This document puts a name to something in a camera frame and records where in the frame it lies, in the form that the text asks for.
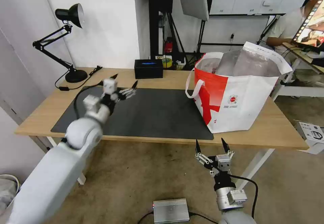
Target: screen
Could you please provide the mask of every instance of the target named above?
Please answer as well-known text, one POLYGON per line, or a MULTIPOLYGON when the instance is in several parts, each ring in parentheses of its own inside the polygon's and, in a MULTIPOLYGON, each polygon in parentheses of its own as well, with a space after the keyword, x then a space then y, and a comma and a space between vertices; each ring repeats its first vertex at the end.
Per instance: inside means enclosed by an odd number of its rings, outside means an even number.
POLYGON ((304 23, 301 25, 293 42, 312 47, 321 47, 324 42, 324 2, 318 0, 304 23))

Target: person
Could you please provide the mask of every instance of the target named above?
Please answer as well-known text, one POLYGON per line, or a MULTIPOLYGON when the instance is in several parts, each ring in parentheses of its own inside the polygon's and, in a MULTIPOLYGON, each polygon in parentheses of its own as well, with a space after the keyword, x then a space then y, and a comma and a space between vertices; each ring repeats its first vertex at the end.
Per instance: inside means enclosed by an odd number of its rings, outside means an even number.
POLYGON ((286 48, 282 44, 291 42, 316 2, 317 0, 308 0, 305 6, 280 17, 264 37, 266 44, 274 47, 277 53, 284 53, 286 48))

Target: black desk lamp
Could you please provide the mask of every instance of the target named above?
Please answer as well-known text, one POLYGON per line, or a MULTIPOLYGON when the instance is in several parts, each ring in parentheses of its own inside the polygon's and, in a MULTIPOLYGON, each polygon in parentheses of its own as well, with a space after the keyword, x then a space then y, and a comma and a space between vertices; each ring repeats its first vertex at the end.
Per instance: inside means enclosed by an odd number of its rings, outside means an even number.
POLYGON ((45 47, 57 40, 59 40, 60 38, 64 37, 65 35, 71 33, 72 30, 72 25, 69 24, 69 21, 71 21, 73 24, 75 24, 76 26, 78 26, 79 28, 82 28, 82 24, 84 23, 84 19, 83 19, 83 9, 81 4, 75 4, 73 6, 71 6, 71 8, 69 10, 65 10, 65 9, 56 9, 55 10, 55 16, 61 20, 63 22, 63 24, 65 24, 63 27, 61 27, 60 29, 56 30, 55 32, 51 33, 50 35, 33 42, 33 47, 37 50, 39 50, 40 52, 46 54, 47 56, 51 57, 53 60, 57 61, 58 63, 60 63, 61 65, 63 65, 64 67, 66 67, 69 70, 69 73, 66 74, 65 79, 67 82, 71 82, 71 83, 76 83, 76 82, 81 82, 83 80, 85 80, 88 75, 85 71, 83 70, 77 70, 73 67, 73 64, 68 63, 60 58, 57 58, 55 55, 51 54, 50 52, 48 52, 45 47), (53 39, 48 39, 49 37, 53 36, 54 34, 65 30, 66 33, 53 38, 53 39))

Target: wooden desk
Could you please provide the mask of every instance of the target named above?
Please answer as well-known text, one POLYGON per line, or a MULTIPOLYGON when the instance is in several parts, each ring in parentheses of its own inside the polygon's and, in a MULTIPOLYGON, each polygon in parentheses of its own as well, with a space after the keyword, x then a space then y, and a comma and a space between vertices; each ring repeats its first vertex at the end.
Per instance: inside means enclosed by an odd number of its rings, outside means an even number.
MULTIPOLYGON (((93 68, 82 68, 88 73, 93 68)), ((135 82, 132 69, 101 69, 94 74, 85 85, 93 85, 104 78, 118 73, 117 81, 120 87, 131 87, 135 82)), ((164 71, 164 77, 160 79, 142 79, 138 81, 138 88, 164 88, 185 89, 188 71, 164 71)), ((69 87, 77 87, 81 83, 69 84, 69 87)), ((190 87, 194 88, 193 77, 190 87)), ((63 133, 51 132, 52 127, 73 101, 80 89, 60 91, 56 89, 45 101, 17 128, 16 133, 30 136, 46 136, 50 142, 56 143, 52 137, 64 137, 63 133)), ((269 98, 253 126, 248 131, 236 131, 214 134, 213 140, 200 140, 201 144, 222 146, 223 137, 230 146, 254 146, 262 148, 248 168, 244 171, 244 177, 251 178, 271 155, 275 148, 281 149, 308 149, 307 144, 300 137, 276 104, 269 98)), ((104 140, 134 141, 134 142, 163 142, 173 144, 195 144, 195 139, 167 139, 126 136, 103 136, 104 140)), ((246 182, 237 183, 238 188, 243 188, 246 182)))
POLYGON ((300 48, 295 48, 295 45, 289 43, 283 43, 283 46, 287 49, 287 52, 283 55, 287 55, 289 52, 296 57, 296 60, 292 63, 291 68, 292 72, 288 73, 288 76, 282 80, 280 84, 278 84, 273 93, 272 99, 276 100, 276 98, 280 95, 283 96, 310 96, 310 97, 324 97, 324 87, 313 87, 313 86, 286 86, 287 82, 290 82, 294 71, 297 69, 300 63, 305 63, 309 66, 310 69, 314 70, 318 74, 324 73, 324 68, 321 66, 313 65, 313 59, 308 57, 306 54, 302 53, 300 48))
MULTIPOLYGON (((295 47, 296 45, 292 45, 289 43, 283 43, 282 44, 285 48, 290 49, 292 47, 295 47)), ((313 68, 317 69, 319 72, 324 73, 324 67, 318 66, 318 65, 313 65, 313 59, 308 57, 307 54, 302 53, 301 48, 293 48, 294 50, 291 51, 290 53, 293 53, 296 57, 302 59, 305 63, 308 63, 310 66, 313 68)))

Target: robotic hand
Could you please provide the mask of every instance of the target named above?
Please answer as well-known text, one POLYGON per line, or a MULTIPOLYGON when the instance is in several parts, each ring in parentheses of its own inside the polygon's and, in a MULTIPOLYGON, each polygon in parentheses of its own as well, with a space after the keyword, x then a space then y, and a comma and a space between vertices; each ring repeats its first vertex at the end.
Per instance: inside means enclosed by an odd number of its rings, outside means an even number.
POLYGON ((198 141, 196 140, 195 158, 209 170, 215 180, 214 190, 217 195, 218 209, 223 212, 219 224, 256 224, 254 219, 239 209, 247 200, 244 190, 236 190, 235 183, 231 180, 231 160, 234 152, 222 138, 223 148, 226 154, 207 157, 201 153, 198 141))
POLYGON ((132 88, 117 88, 117 75, 102 82, 101 98, 89 95, 83 118, 73 121, 65 138, 50 149, 22 185, 14 199, 7 224, 40 224, 59 209, 71 188, 82 174, 92 149, 102 137, 102 125, 120 100, 133 96, 132 88))

